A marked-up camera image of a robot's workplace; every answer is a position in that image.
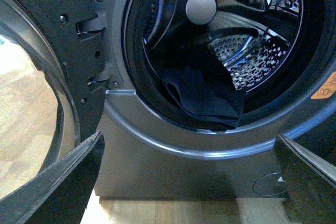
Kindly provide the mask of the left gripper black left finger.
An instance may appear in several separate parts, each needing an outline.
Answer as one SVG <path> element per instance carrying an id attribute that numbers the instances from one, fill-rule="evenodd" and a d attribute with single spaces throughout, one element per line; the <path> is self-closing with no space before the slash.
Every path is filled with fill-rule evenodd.
<path id="1" fill-rule="evenodd" d="M 80 223 L 97 181 L 101 132 L 1 199 L 1 223 Z"/>

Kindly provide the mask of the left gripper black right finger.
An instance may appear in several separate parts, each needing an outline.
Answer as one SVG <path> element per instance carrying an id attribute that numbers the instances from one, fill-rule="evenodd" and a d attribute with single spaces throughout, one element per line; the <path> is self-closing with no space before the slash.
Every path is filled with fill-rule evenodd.
<path id="1" fill-rule="evenodd" d="M 275 141 L 287 192 L 303 223 L 335 223 L 335 165 L 284 135 Z"/>

